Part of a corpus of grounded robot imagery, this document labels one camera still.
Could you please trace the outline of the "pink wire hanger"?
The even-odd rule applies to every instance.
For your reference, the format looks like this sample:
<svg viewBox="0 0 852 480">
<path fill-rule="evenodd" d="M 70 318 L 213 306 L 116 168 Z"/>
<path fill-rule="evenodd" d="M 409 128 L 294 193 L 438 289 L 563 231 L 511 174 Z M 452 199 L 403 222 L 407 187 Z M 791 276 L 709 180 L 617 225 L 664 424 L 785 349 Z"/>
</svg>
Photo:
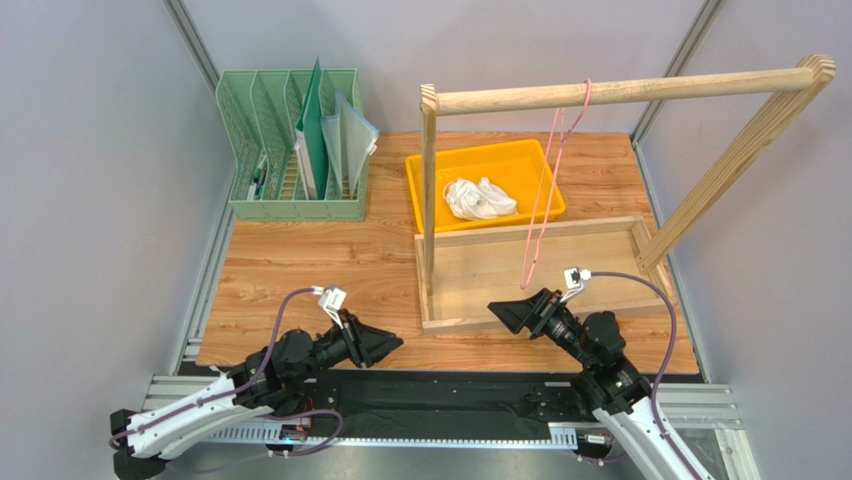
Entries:
<svg viewBox="0 0 852 480">
<path fill-rule="evenodd" d="M 550 184 L 547 190 L 543 218 L 540 224 L 536 223 L 536 218 L 539 210 L 539 200 L 536 199 L 533 204 L 533 212 L 531 214 L 530 222 L 527 228 L 524 250 L 522 255 L 522 266 L 519 279 L 519 287 L 521 290 L 528 289 L 530 284 L 532 283 L 536 266 L 540 258 L 541 245 L 545 233 L 547 231 L 550 210 L 557 189 L 557 177 L 561 167 L 564 147 L 573 132 L 575 131 L 575 129 L 577 128 L 577 126 L 579 125 L 579 123 L 582 121 L 589 108 L 594 83 L 591 78 L 586 78 L 583 80 L 583 84 L 585 86 L 585 93 L 583 97 L 582 106 L 580 107 L 579 113 L 569 126 L 566 125 L 565 120 L 567 108 L 558 107 L 554 111 L 553 119 L 551 122 L 551 128 L 548 134 L 548 140 L 545 146 L 545 158 L 548 158 L 551 150 L 553 148 L 556 148 L 556 163 L 551 168 Z"/>
</svg>

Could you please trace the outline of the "white tank top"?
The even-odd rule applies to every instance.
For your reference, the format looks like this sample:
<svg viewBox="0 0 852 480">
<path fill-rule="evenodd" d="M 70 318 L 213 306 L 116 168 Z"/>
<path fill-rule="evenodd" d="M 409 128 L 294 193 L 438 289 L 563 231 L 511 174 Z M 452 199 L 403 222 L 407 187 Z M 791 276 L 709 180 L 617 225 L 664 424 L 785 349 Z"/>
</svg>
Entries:
<svg viewBox="0 0 852 480">
<path fill-rule="evenodd" d="M 444 186 L 442 197 L 452 215 L 465 221 L 490 220 L 518 213 L 517 201 L 488 177 L 478 182 L 459 177 Z"/>
</svg>

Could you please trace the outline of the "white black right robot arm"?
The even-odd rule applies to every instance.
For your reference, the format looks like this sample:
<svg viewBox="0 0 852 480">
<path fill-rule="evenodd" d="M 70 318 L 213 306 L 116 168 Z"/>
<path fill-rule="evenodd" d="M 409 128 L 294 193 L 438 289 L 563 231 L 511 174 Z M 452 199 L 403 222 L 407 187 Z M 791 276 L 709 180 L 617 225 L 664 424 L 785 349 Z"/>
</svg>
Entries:
<svg viewBox="0 0 852 480">
<path fill-rule="evenodd" d="M 491 302 L 488 310 L 511 332 L 544 336 L 582 365 L 571 380 L 571 406 L 602 423 L 645 478 L 711 479 L 661 413 L 656 386 L 626 357 L 615 314 L 595 312 L 580 321 L 568 309 L 580 292 L 542 289 L 524 300 Z"/>
</svg>

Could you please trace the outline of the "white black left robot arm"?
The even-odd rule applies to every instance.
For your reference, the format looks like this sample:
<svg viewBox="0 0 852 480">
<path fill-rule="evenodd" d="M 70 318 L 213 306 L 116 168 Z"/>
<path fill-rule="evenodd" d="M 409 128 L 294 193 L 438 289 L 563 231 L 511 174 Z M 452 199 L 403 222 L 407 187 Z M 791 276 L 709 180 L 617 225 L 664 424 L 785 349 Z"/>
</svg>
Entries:
<svg viewBox="0 0 852 480">
<path fill-rule="evenodd" d="M 120 479 L 150 479 L 189 447 L 256 417 L 290 419 L 308 405 L 305 383 L 349 360 L 369 368 L 403 345 L 396 334 L 370 327 L 349 313 L 322 335 L 294 329 L 212 383 L 149 412 L 110 416 L 113 471 Z"/>
</svg>

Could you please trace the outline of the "wooden clothes rack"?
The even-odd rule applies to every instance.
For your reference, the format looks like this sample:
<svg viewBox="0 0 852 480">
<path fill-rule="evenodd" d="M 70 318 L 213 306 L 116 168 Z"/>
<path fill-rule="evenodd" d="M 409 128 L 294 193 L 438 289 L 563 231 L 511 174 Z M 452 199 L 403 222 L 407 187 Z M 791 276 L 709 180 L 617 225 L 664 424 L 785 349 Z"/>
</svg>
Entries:
<svg viewBox="0 0 852 480">
<path fill-rule="evenodd" d="M 623 134 L 582 134 L 564 147 L 557 187 L 566 211 L 549 220 L 529 288 L 519 279 L 526 225 L 435 231 L 435 167 L 439 119 L 482 113 L 581 107 L 584 84 L 463 92 L 421 88 L 422 151 L 407 161 L 414 211 L 421 328 L 427 335 L 492 329 L 490 300 L 543 286 L 566 285 L 564 270 L 623 267 L 654 291 L 609 280 L 572 308 L 612 309 L 627 315 L 660 314 L 675 298 L 667 255 L 766 148 L 834 79 L 827 55 L 813 54 L 787 69 L 703 74 L 595 83 L 589 106 L 763 94 L 766 102 L 687 194 L 674 214 L 655 226 L 641 178 L 638 150 Z"/>
</svg>

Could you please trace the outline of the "yellow plastic tray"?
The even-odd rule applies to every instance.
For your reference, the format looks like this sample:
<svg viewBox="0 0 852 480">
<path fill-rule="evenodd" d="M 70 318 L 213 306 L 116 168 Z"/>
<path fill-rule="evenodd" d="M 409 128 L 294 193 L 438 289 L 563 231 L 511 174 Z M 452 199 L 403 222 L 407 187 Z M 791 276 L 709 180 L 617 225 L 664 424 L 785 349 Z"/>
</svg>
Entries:
<svg viewBox="0 0 852 480">
<path fill-rule="evenodd" d="M 542 221 L 551 167 L 545 158 L 545 149 L 538 140 L 524 139 L 439 151 L 436 153 L 435 175 L 435 231 L 438 233 L 526 225 L 530 222 L 536 199 L 539 200 L 536 221 Z M 455 218 L 442 197 L 442 190 L 447 183 L 459 177 L 471 181 L 488 177 L 517 201 L 518 213 L 490 220 L 465 221 Z M 566 204 L 557 187 L 549 220 L 555 220 L 565 211 Z"/>
</svg>

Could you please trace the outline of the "translucent document pouch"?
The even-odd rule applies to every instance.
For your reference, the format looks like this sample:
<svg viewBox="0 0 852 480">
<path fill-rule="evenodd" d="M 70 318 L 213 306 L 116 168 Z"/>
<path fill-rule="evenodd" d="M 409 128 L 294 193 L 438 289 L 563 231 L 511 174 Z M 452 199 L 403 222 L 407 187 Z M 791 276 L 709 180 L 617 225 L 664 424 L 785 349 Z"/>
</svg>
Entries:
<svg viewBox="0 0 852 480">
<path fill-rule="evenodd" d="M 321 117 L 327 157 L 340 191 L 357 197 L 362 172 L 377 148 L 380 131 L 347 99 L 341 90 L 334 94 L 334 113 Z"/>
</svg>

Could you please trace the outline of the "green file organizer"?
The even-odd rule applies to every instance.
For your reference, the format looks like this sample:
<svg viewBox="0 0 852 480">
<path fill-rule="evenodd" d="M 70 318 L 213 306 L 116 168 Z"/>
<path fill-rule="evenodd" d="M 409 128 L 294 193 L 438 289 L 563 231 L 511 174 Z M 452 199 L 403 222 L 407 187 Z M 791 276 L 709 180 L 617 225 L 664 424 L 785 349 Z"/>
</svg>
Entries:
<svg viewBox="0 0 852 480">
<path fill-rule="evenodd" d="M 242 221 L 360 222 L 366 215 L 368 166 L 354 190 L 345 173 L 329 170 L 322 200 L 309 199 L 303 186 L 296 123 L 311 77 L 311 69 L 221 74 L 215 98 L 236 160 L 228 203 Z"/>
</svg>

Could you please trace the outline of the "green folder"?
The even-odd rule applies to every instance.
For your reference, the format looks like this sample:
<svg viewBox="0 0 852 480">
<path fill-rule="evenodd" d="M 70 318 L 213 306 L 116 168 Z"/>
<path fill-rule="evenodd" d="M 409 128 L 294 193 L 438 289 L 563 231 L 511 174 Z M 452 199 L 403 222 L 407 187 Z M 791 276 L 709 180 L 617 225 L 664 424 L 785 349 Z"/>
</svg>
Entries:
<svg viewBox="0 0 852 480">
<path fill-rule="evenodd" d="M 309 200 L 324 200 L 329 162 L 321 126 L 322 67 L 316 58 L 296 123 L 296 153 Z"/>
</svg>

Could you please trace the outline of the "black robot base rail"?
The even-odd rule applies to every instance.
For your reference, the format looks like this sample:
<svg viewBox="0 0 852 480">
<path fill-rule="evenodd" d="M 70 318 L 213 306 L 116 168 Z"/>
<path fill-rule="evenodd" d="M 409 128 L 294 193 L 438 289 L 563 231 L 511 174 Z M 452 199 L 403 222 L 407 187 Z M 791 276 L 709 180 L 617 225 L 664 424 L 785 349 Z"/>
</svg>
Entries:
<svg viewBox="0 0 852 480">
<path fill-rule="evenodd" d="M 333 369 L 306 381 L 306 408 L 338 411 L 339 434 L 531 439 L 551 422 L 593 422 L 571 406 L 572 379 L 570 373 Z"/>
</svg>

